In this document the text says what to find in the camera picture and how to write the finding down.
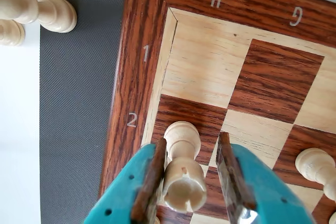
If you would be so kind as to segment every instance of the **white chess piece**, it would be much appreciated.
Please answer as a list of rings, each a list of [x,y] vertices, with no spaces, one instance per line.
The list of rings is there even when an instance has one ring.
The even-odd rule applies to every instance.
[[[74,29],[77,14],[66,0],[0,0],[0,18],[27,24],[38,20],[40,24],[58,33]]]
[[[336,224],[336,212],[330,217],[329,224]]]
[[[200,209],[206,201],[206,185],[201,166],[194,161],[200,152],[201,139],[195,126],[188,122],[171,124],[164,138],[171,162],[163,181],[165,203],[177,212]]]
[[[0,19],[0,45],[18,46],[25,39],[23,26],[13,20]]]
[[[304,178],[322,184],[324,194],[336,200],[335,161],[327,152],[318,148],[306,149],[297,156],[295,167]]]
[[[157,216],[155,216],[155,223],[154,224],[160,224],[160,220],[158,219]]]

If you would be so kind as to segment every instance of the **textured mat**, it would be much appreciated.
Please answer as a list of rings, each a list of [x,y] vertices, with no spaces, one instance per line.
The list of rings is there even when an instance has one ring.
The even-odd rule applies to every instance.
[[[98,196],[123,0],[68,0],[76,28],[41,28],[41,222],[80,223]]]

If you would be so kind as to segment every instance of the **wooden chessboard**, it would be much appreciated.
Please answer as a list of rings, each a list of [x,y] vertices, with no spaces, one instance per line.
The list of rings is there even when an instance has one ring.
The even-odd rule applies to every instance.
[[[318,224],[336,204],[296,156],[336,159],[336,5],[322,0],[125,0],[100,193],[141,145],[173,122],[198,129],[207,201],[161,223],[229,223],[215,153],[220,131],[293,190]]]

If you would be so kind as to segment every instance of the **printed number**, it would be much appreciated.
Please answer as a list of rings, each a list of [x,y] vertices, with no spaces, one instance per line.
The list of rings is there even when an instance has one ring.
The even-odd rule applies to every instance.
[[[147,61],[148,48],[149,48],[149,46],[148,46],[148,45],[146,45],[146,46],[144,46],[144,47],[143,47],[143,49],[145,49],[145,58],[143,59],[143,61],[144,61],[144,62],[146,62],[146,61]]]
[[[131,122],[129,122],[129,123],[127,124],[127,126],[129,126],[129,127],[136,127],[136,125],[134,125],[134,124],[132,124],[132,123],[134,123],[134,122],[138,119],[138,116],[137,116],[135,113],[128,113],[128,115],[134,115],[134,118],[132,119]]]
[[[295,17],[295,18],[296,18],[296,17],[298,16],[298,12],[299,12],[298,20],[297,20],[295,23],[293,23],[293,22],[291,21],[291,22],[289,23],[291,26],[297,26],[297,25],[300,23],[301,18],[302,18],[302,14],[303,14],[303,10],[302,10],[301,7],[298,7],[298,6],[295,7],[292,17]]]

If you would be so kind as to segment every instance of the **hole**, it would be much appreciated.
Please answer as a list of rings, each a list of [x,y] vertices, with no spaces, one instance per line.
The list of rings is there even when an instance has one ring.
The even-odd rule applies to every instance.
[[[105,210],[105,216],[108,216],[112,213],[112,210],[110,208]]]

